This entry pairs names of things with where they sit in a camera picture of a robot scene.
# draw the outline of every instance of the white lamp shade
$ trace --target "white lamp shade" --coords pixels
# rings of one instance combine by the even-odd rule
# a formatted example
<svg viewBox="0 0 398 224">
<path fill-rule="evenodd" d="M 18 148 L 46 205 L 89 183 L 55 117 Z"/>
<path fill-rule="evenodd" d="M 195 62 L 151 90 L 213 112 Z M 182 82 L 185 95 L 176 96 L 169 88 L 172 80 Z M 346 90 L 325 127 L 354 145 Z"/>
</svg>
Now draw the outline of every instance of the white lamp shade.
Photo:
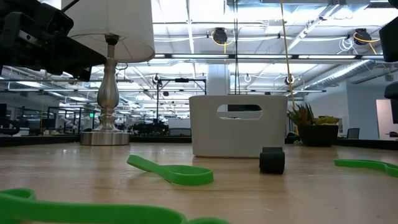
<svg viewBox="0 0 398 224">
<path fill-rule="evenodd" d="M 72 0 L 62 0 L 62 7 Z M 144 62 L 155 56 L 150 0 L 81 0 L 66 15 L 75 22 L 69 36 L 107 56 L 105 34 L 120 36 L 114 58 Z"/>
</svg>

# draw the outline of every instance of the plant pot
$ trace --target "plant pot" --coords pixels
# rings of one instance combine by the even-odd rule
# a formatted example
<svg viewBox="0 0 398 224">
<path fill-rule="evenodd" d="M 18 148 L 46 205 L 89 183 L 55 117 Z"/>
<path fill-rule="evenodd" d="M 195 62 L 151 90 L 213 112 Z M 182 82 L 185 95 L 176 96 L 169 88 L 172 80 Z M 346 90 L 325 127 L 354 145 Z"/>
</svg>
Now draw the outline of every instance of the plant pot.
<svg viewBox="0 0 398 224">
<path fill-rule="evenodd" d="M 299 126 L 298 135 L 306 146 L 330 147 L 338 135 L 337 125 Z"/>
</svg>

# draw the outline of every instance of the wooden table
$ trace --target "wooden table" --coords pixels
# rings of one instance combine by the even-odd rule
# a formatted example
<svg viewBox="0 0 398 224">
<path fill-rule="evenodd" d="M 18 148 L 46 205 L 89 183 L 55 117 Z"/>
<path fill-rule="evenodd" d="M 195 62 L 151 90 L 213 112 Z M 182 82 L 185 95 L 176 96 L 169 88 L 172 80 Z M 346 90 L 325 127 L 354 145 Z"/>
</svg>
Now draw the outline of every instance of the wooden table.
<svg viewBox="0 0 398 224">
<path fill-rule="evenodd" d="M 398 164 L 397 151 L 293 146 L 285 151 L 285 175 L 263 175 L 257 159 L 194 158 L 190 144 L 1 148 L 0 190 L 28 187 L 52 201 L 158 205 L 189 219 L 218 217 L 235 224 L 397 223 L 398 178 L 333 165 L 338 157 Z M 213 169 L 215 182 L 172 185 L 127 165 L 132 153 L 160 164 Z"/>
</svg>

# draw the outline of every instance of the green rubber band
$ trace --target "green rubber band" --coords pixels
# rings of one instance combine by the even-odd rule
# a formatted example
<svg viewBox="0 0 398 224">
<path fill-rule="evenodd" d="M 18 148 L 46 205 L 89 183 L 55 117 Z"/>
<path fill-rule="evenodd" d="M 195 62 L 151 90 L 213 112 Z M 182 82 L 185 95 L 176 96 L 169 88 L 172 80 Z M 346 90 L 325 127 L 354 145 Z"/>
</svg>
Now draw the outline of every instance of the green rubber band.
<svg viewBox="0 0 398 224">
<path fill-rule="evenodd" d="M 127 163 L 138 169 L 153 172 L 173 184 L 204 185 L 214 181 L 213 171 L 203 167 L 184 165 L 161 166 L 136 155 L 130 155 Z"/>
<path fill-rule="evenodd" d="M 357 159 L 335 159 L 335 166 L 374 169 L 383 171 L 391 177 L 398 177 L 398 166 L 386 162 Z"/>
<path fill-rule="evenodd" d="M 0 191 L 0 223 L 228 224 L 215 218 L 187 221 L 174 210 L 147 205 L 58 203 L 36 200 L 31 189 Z"/>
</svg>

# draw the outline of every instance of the lamp base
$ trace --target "lamp base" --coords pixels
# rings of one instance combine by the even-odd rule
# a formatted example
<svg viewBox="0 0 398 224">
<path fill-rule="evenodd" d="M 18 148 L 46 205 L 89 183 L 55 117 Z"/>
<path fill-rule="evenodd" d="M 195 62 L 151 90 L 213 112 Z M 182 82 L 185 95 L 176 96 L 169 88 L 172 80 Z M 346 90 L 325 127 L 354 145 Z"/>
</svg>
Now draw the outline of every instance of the lamp base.
<svg viewBox="0 0 398 224">
<path fill-rule="evenodd" d="M 80 134 L 82 146 L 124 146 L 130 144 L 129 133 L 90 132 Z"/>
</svg>

